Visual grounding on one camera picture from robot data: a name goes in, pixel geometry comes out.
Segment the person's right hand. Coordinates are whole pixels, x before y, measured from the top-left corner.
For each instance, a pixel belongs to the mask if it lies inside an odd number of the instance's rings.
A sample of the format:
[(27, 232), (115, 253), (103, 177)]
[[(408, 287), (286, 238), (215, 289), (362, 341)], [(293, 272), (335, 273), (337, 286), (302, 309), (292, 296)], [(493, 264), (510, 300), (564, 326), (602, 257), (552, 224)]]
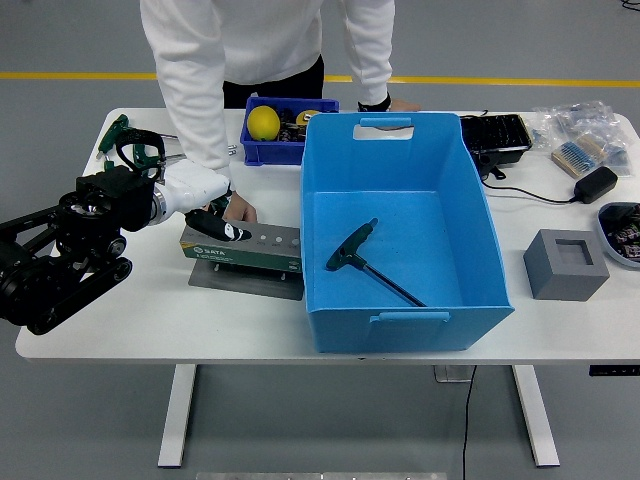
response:
[(257, 211), (253, 205), (246, 201), (241, 195), (233, 191), (227, 196), (228, 205), (223, 213), (226, 221), (245, 221), (256, 223), (258, 221)]

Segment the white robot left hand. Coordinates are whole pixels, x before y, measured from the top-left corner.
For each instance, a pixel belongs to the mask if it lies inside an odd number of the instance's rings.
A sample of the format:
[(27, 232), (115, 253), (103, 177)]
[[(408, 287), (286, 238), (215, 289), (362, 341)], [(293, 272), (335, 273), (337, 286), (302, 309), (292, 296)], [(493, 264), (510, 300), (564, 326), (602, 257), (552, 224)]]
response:
[(164, 172), (163, 181), (155, 183), (150, 223), (159, 224), (174, 213), (182, 213), (190, 228), (216, 240), (248, 240), (252, 237), (248, 230), (203, 210), (204, 206), (225, 196), (229, 184), (224, 175), (190, 160), (171, 164)]

